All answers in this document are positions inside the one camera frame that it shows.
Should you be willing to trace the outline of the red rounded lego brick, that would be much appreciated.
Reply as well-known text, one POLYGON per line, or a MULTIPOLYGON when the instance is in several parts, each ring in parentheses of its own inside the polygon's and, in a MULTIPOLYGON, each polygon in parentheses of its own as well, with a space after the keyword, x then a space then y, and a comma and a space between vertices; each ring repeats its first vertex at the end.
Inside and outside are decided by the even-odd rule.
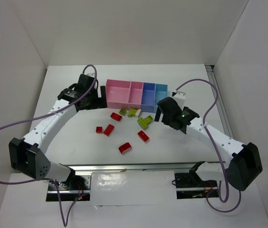
POLYGON ((129 142, 126 142, 118 147, 118 150, 121 154, 125 154, 126 152, 130 151, 132 149, 132 146, 129 142))

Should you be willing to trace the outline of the green square lego brick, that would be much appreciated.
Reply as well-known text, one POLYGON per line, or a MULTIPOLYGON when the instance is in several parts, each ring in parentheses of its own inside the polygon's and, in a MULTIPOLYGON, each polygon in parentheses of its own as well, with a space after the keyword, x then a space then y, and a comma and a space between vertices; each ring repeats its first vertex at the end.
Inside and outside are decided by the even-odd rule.
POLYGON ((127 113, 127 110, 124 109, 124 108, 120 109, 120 111, 119 111, 119 114, 122 115, 122 116, 125 116, 126 113, 127 113))

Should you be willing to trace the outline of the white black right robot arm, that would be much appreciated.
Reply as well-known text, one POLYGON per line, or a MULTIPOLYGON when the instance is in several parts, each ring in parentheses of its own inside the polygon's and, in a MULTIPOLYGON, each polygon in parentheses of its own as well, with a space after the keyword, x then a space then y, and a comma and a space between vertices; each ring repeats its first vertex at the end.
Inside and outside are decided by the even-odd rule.
POLYGON ((111 114, 113 120, 121 121, 124 115, 135 117, 143 130, 151 122, 160 121, 212 148, 220 167, 209 171, 209 163, 196 163, 191 169, 194 181, 225 181, 227 186, 244 191, 263 170, 255 144, 233 140, 208 125, 205 117, 184 106, 184 93, 174 91, 168 96, 167 85, 108 80, 105 86, 99 86, 96 79, 81 74, 74 90, 82 97, 77 108, 119 109, 119 113, 111 114))

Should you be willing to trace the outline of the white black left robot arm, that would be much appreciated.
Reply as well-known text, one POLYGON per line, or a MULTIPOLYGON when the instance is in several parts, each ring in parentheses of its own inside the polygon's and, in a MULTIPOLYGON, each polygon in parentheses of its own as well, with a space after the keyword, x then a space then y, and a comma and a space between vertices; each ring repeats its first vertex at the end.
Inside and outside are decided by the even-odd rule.
POLYGON ((91 76, 81 74, 77 83, 60 92, 57 101, 33 130, 9 143, 11 167, 37 181, 56 180, 66 189, 85 189, 86 180, 74 169, 51 162, 46 152, 62 127, 81 110, 106 108, 104 85, 91 76))

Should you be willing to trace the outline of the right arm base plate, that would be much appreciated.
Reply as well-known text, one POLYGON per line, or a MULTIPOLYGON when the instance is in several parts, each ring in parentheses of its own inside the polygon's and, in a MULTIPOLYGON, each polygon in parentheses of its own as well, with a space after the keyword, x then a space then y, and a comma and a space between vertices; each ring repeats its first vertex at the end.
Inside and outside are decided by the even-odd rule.
POLYGON ((181 199, 202 199, 214 191, 210 197, 218 198, 218 184, 214 180, 194 182, 189 173, 175 173, 171 184, 176 187, 176 197, 181 199))

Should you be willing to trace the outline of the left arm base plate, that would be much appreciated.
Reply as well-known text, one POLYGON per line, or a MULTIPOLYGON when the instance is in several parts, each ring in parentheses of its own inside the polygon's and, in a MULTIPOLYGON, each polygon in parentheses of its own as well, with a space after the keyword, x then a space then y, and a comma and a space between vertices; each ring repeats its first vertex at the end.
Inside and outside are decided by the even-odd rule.
MULTIPOLYGON (((78 201, 90 201, 92 173, 80 172, 79 175, 84 179, 84 184, 76 184, 74 187, 68 187, 62 182, 58 182, 57 185, 61 201, 73 201, 76 197, 79 197, 78 201)), ((48 184, 46 202, 58 202, 57 189, 51 182, 48 184)))

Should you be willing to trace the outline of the small red lego brick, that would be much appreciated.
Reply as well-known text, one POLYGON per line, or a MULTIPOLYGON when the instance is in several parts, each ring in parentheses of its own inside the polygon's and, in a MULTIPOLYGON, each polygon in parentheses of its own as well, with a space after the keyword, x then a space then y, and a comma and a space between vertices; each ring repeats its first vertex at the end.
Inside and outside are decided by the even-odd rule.
POLYGON ((103 133, 103 128, 101 126, 97 126, 96 133, 103 133))

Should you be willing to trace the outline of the green T-shaped lego assembly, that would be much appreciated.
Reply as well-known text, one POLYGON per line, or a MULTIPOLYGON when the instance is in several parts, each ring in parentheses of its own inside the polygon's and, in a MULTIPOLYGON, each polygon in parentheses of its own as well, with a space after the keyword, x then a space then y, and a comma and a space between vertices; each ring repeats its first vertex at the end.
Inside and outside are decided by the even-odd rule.
POLYGON ((153 118, 151 115, 147 116, 146 118, 139 118, 137 120, 139 126, 145 130, 148 128, 148 125, 153 121, 153 118))

